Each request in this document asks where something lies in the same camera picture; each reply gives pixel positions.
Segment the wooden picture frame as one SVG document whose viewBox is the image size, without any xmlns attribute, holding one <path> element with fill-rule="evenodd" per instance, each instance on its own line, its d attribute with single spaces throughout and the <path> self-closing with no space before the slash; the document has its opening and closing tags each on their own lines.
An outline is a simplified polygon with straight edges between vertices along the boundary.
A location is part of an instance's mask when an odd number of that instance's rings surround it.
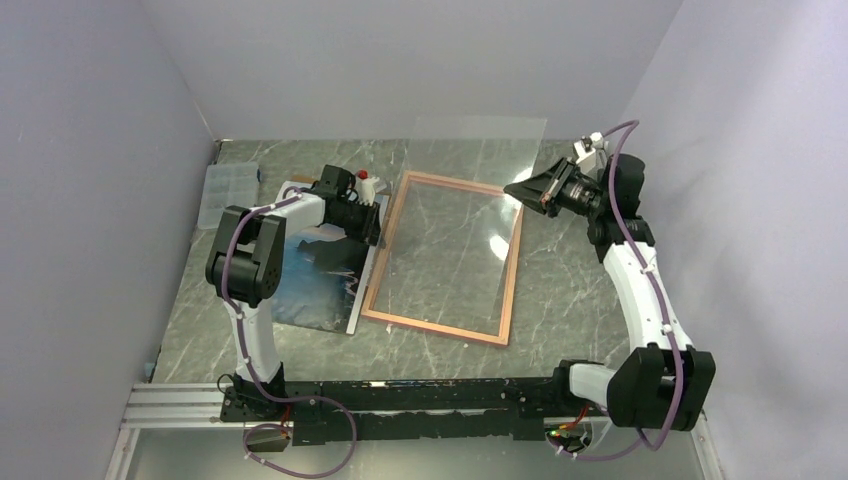
<svg viewBox="0 0 848 480">
<path fill-rule="evenodd" d="M 522 218 L 498 185 L 404 172 L 362 317 L 507 345 Z"/>
</svg>

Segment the clear acrylic sheet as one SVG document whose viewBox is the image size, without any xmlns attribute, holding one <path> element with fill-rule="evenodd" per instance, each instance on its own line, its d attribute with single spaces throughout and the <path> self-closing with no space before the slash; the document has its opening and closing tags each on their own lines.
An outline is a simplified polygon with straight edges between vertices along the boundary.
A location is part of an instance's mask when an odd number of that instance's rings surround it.
<svg viewBox="0 0 848 480">
<path fill-rule="evenodd" d="M 465 340 L 509 341 L 523 207 L 546 119 L 416 120 L 392 193 L 364 317 Z"/>
</svg>

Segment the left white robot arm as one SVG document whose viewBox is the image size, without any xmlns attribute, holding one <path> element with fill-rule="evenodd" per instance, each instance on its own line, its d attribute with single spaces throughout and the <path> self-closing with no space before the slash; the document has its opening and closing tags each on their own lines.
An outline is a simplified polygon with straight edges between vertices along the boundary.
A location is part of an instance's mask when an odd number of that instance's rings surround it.
<svg viewBox="0 0 848 480">
<path fill-rule="evenodd" d="M 260 419 L 278 417 L 287 401 L 274 302 L 289 301 L 290 317 L 320 303 L 351 317 L 368 256 L 381 241 L 386 186 L 364 170 L 326 165 L 310 185 L 285 183 L 270 204 L 222 213 L 205 278 L 230 317 L 234 388 Z"/>
</svg>

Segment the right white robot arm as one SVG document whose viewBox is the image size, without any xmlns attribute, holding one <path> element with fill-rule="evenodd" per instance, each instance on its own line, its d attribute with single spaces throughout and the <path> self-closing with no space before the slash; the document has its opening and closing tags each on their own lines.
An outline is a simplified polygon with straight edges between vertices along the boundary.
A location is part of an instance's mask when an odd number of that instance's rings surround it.
<svg viewBox="0 0 848 480">
<path fill-rule="evenodd" d="M 605 410 L 618 427 L 690 431 L 716 373 L 711 353 L 696 349 L 674 313 L 657 262 L 655 238 L 638 213 L 644 162 L 623 154 L 599 179 L 562 158 L 503 191 L 553 218 L 568 210 L 586 218 L 587 237 L 610 277 L 631 351 L 616 369 L 563 360 L 545 382 L 555 410 L 577 413 L 586 403 Z"/>
</svg>

